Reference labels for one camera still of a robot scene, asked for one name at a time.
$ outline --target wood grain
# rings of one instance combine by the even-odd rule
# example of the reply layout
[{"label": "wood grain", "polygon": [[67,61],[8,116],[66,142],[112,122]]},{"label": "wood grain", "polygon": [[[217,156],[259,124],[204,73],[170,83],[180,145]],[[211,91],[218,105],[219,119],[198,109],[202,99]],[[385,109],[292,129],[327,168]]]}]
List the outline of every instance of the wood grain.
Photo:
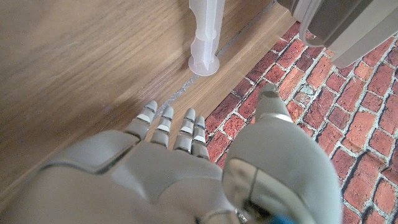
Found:
[{"label": "wood grain", "polygon": [[[269,3],[226,0],[220,47]],[[266,48],[287,30],[275,21],[291,21],[285,12],[273,16],[263,21],[273,24],[270,34],[263,24],[256,28],[261,33],[249,35],[262,38]],[[0,27],[0,209],[52,154],[103,129],[122,129],[146,102],[162,104],[193,75],[187,60],[195,18],[186,0],[5,0]],[[246,44],[242,40],[225,53],[223,72],[209,79],[213,87],[233,64],[249,61],[244,73],[258,61],[248,51],[265,52]],[[199,83],[191,89],[201,91]],[[202,99],[207,94],[216,99],[198,112],[210,113],[226,94],[209,92],[206,87],[189,105],[176,104],[176,116],[208,103]],[[185,100],[195,96],[186,94]]]}]

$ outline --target blue part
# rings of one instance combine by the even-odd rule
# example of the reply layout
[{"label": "blue part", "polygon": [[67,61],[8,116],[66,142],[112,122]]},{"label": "blue part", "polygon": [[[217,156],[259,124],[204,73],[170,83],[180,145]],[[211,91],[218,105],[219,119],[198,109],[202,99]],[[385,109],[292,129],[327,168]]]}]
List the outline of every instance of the blue part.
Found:
[{"label": "blue part", "polygon": [[295,224],[291,219],[276,215],[272,218],[270,224]]}]

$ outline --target wooden panel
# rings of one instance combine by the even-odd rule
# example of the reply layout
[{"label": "wooden panel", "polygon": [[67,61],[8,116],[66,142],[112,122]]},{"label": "wooden panel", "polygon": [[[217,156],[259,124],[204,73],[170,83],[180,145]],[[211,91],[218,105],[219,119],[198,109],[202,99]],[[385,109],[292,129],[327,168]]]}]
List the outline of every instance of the wooden panel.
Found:
[{"label": "wooden panel", "polygon": [[[181,97],[172,103],[174,121],[170,133],[170,148],[179,131],[181,121],[188,108],[194,108],[197,115],[205,118],[225,99],[238,85],[255,64],[271,49],[295,20],[290,12],[276,4],[220,57],[220,70],[216,75],[200,77]],[[152,127],[148,138],[152,136]]]}]

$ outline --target white plastic object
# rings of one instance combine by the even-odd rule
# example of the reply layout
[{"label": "white plastic object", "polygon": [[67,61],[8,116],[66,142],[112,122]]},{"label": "white plastic object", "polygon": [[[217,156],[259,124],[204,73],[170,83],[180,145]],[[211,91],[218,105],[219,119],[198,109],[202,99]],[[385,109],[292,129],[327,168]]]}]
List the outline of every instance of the white plastic object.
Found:
[{"label": "white plastic object", "polygon": [[197,30],[188,64],[197,75],[212,75],[220,67],[215,53],[220,41],[224,4],[225,0],[189,0],[189,8],[197,20]]}]

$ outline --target robotic hand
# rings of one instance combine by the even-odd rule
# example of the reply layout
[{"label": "robotic hand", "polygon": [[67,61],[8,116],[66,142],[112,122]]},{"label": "robotic hand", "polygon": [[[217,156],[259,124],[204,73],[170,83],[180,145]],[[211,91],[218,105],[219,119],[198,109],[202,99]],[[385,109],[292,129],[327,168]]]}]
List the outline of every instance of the robotic hand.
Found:
[{"label": "robotic hand", "polygon": [[[173,109],[145,142],[157,103],[124,132],[78,142],[42,166],[0,214],[4,223],[341,223],[326,154],[292,122],[276,86],[260,92],[256,123],[209,161],[205,120],[189,109],[173,150]],[[245,218],[239,218],[236,209]]]}]

